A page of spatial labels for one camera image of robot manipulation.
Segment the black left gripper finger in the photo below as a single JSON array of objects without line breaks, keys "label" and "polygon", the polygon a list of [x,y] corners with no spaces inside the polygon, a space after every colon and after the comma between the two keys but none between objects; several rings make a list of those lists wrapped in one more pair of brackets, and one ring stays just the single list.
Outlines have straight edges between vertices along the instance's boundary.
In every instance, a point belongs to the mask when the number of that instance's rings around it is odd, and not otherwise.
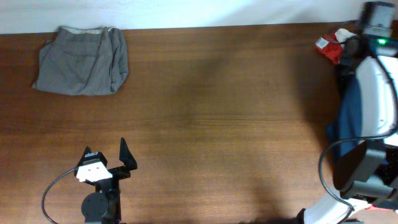
[{"label": "black left gripper finger", "polygon": [[91,153],[91,148],[89,146],[86,146],[86,148],[83,152],[83,155],[81,156],[80,160],[78,161],[78,164],[76,165],[76,167],[80,167],[83,164],[83,162],[85,161],[85,156],[90,153]]},{"label": "black left gripper finger", "polygon": [[131,154],[127,142],[124,138],[121,138],[120,150],[119,150],[119,160],[124,164],[128,170],[136,170],[137,162],[133,155]]}]

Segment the dark blue shorts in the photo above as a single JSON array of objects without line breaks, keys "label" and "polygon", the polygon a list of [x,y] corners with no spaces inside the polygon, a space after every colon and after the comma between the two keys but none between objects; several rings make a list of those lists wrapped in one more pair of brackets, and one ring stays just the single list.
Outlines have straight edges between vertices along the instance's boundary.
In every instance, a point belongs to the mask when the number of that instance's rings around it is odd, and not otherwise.
[{"label": "dark blue shorts", "polygon": [[361,90],[354,75],[338,79],[341,96],[340,108],[336,119],[326,127],[326,136],[331,144],[341,139],[362,135],[363,115]]}]

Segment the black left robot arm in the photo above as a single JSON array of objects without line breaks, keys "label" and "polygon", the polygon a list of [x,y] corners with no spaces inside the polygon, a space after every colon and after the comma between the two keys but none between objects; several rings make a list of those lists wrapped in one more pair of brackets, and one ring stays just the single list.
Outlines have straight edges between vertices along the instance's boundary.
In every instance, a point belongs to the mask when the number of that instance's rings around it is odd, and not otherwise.
[{"label": "black left robot arm", "polygon": [[121,221],[121,199],[119,182],[131,177],[137,169],[137,162],[131,154],[126,140],[121,138],[119,160],[123,165],[107,168],[108,161],[102,152],[92,152],[86,147],[76,165],[75,177],[95,187],[95,191],[85,197],[81,212],[85,223],[114,224]]}]

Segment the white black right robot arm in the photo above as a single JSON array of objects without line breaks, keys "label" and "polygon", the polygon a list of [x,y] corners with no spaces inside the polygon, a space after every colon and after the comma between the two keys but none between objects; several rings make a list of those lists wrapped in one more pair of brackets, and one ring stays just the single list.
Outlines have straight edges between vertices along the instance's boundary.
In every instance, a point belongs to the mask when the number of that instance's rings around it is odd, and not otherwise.
[{"label": "white black right robot arm", "polygon": [[360,210],[397,210],[396,5],[368,1],[350,32],[342,26],[320,37],[318,51],[335,64],[341,96],[338,117],[326,129],[333,186],[296,223],[350,223]]}]

